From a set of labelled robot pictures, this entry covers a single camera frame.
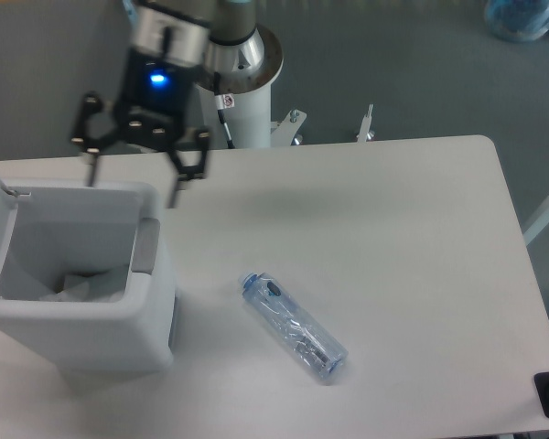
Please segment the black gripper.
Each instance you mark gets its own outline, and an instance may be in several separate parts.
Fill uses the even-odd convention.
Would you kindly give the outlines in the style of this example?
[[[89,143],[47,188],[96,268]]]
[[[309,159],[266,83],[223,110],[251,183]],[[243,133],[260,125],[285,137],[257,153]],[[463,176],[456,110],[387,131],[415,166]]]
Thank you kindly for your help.
[[[195,67],[173,65],[131,48],[120,93],[113,105],[116,126],[105,134],[93,135],[92,119],[108,110],[95,91],[81,97],[70,142],[87,157],[90,170],[85,185],[94,187],[102,152],[119,139],[126,144],[167,152],[175,171],[167,208],[175,208],[187,183],[206,177],[210,154],[211,133],[207,126],[188,128],[185,132],[185,113],[196,80]]]

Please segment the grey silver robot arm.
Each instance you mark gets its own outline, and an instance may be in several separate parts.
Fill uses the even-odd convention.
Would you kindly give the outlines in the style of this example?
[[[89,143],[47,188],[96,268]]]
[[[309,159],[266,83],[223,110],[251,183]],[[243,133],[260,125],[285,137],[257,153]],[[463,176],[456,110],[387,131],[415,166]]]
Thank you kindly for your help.
[[[70,142],[87,158],[86,187],[94,187],[99,159],[124,143],[163,153],[173,165],[175,189],[206,174],[210,129],[196,128],[199,160],[187,165],[179,144],[187,135],[188,101],[203,71],[204,56],[218,34],[218,20],[244,1],[135,1],[133,28],[117,97],[105,103],[88,91],[81,97]]]

